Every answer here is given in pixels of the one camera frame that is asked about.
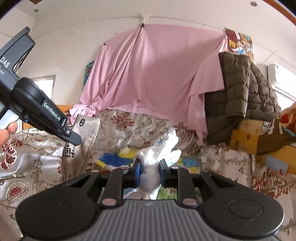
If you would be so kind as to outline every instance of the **crumpled white object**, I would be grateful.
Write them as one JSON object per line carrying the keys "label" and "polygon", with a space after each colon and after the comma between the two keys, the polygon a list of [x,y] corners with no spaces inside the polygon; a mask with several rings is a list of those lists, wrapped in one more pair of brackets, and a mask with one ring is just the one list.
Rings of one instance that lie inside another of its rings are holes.
{"label": "crumpled white object", "polygon": [[157,192],[160,188],[159,162],[165,159],[167,165],[171,166],[178,161],[181,151],[172,151],[177,143],[178,137],[176,131],[172,130],[165,136],[162,142],[137,152],[136,158],[140,159],[143,166],[139,188],[145,193],[144,196],[148,195],[151,199],[156,199]]}

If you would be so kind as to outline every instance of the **wooden headboard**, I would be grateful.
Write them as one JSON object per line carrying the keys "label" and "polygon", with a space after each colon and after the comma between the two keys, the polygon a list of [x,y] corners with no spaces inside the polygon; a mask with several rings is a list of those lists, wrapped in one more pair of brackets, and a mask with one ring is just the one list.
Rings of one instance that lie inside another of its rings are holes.
{"label": "wooden headboard", "polygon": [[[58,104],[57,107],[61,110],[61,112],[68,113],[69,110],[73,107],[73,105],[59,105]],[[30,124],[22,122],[22,129],[23,130],[29,129],[29,128],[32,128],[32,127],[33,126],[31,126]]]}

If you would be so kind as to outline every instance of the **round black disc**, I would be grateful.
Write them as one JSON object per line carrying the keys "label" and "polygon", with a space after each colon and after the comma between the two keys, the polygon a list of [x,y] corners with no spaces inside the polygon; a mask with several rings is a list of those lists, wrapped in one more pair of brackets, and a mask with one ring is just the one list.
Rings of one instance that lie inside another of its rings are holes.
{"label": "round black disc", "polygon": [[15,216],[24,235],[41,240],[65,238],[86,228],[95,204],[77,188],[59,188],[25,199]]}
{"label": "round black disc", "polygon": [[229,237],[259,239],[275,234],[284,212],[271,197],[246,188],[221,188],[221,194],[204,204],[209,224]]}

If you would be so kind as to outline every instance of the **beige cloth sleeve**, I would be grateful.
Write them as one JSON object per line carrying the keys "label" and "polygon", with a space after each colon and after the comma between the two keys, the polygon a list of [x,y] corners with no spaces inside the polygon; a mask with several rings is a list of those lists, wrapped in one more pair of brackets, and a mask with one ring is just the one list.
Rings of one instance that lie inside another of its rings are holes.
{"label": "beige cloth sleeve", "polygon": [[62,155],[62,179],[61,182],[79,176],[86,172],[91,151],[93,150],[100,119],[78,115],[72,131],[81,136],[82,142],[79,146],[66,143]]}

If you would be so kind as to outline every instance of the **hand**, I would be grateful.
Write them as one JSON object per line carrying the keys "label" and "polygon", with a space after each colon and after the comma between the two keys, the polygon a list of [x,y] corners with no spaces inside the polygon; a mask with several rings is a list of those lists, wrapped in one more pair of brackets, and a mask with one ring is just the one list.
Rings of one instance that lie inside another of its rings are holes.
{"label": "hand", "polygon": [[7,129],[0,130],[0,147],[5,144],[10,134],[14,134],[17,131],[17,123],[12,122],[8,125]]}

